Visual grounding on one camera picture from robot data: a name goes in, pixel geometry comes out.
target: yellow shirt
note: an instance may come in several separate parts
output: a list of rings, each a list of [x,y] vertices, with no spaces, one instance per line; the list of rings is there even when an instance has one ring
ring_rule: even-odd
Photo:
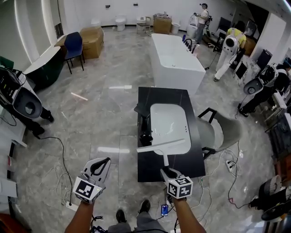
[[[240,33],[241,33],[241,31],[235,28],[235,36],[238,36]],[[228,34],[228,35],[231,35],[231,34],[232,34],[232,28],[230,28],[230,29],[227,31],[227,34]],[[243,36],[238,40],[238,42],[240,43],[240,45],[241,45],[242,42],[244,42],[244,41],[246,41],[246,36],[245,36],[245,35],[243,35]]]

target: white bathtub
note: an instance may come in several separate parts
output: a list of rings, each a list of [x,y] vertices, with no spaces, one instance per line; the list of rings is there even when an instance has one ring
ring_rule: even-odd
[[[197,57],[193,56],[175,35],[151,35],[151,66],[156,87],[186,89],[194,95],[205,75]]]

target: black countertop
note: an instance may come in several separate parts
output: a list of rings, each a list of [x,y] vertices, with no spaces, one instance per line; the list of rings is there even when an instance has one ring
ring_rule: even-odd
[[[142,103],[148,112],[153,104],[177,104],[185,113],[191,138],[191,148],[183,155],[168,155],[169,165],[190,178],[205,175],[204,160],[200,143],[200,136],[196,119],[187,90],[139,87],[138,102]],[[138,147],[142,147],[139,140],[141,131],[141,116],[138,114]],[[158,182],[161,180],[160,169],[164,166],[162,155],[154,151],[138,153],[138,182]]]

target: marble floor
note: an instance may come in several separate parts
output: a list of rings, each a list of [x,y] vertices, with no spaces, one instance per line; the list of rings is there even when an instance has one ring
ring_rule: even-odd
[[[65,164],[73,180],[90,159],[110,157],[111,166],[107,176],[106,190],[97,199],[94,215],[103,216],[95,224],[107,229],[116,224],[115,213],[124,209],[131,228],[136,226],[136,215],[144,198],[152,202],[152,217],[160,217],[164,201],[162,183],[137,182],[137,104],[138,87],[154,85],[149,57],[150,37],[136,34],[134,28],[123,32],[105,29],[104,49],[99,59],[86,60],[85,71],[79,61],[74,61],[73,74],[64,64],[59,79],[49,88],[38,93],[43,105],[52,111],[55,122],[40,121],[46,129],[42,137],[59,137],[65,146]],[[201,64],[209,66],[215,53],[202,45],[198,58]],[[216,56],[211,68],[194,96],[193,109],[198,115],[207,107],[214,108],[226,116],[235,117],[237,104],[243,99],[240,88],[229,70],[220,82],[213,81]],[[86,99],[80,99],[71,93]],[[271,159],[271,145],[264,133],[264,126],[256,116],[237,116],[244,127],[239,142],[242,154],[239,157],[240,174],[231,191],[234,202],[241,206],[258,193],[259,186],[274,175]],[[216,145],[222,141],[221,129],[216,129]],[[15,201],[21,216],[33,232],[60,233],[72,219],[74,212],[64,206],[61,199],[70,189],[67,179],[60,180],[56,187],[55,170],[61,174],[62,147],[56,139],[38,140],[26,132],[24,141],[28,147],[16,147],[17,170],[13,179],[17,181],[19,198]],[[237,155],[238,146],[231,150]],[[213,176],[203,179],[205,186],[193,179],[193,195],[188,203],[194,215],[208,233],[259,233],[263,223],[260,211],[243,207],[236,209],[228,202],[227,193],[234,181],[228,172],[224,154],[211,156],[205,161],[206,173]],[[79,201],[73,196],[73,203]],[[176,213],[171,211],[160,223],[166,231],[174,228]]]

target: white toilet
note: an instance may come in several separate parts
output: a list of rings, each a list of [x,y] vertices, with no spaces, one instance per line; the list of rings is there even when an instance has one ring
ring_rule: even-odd
[[[118,15],[115,19],[115,24],[117,26],[118,31],[123,31],[125,29],[126,16]]]

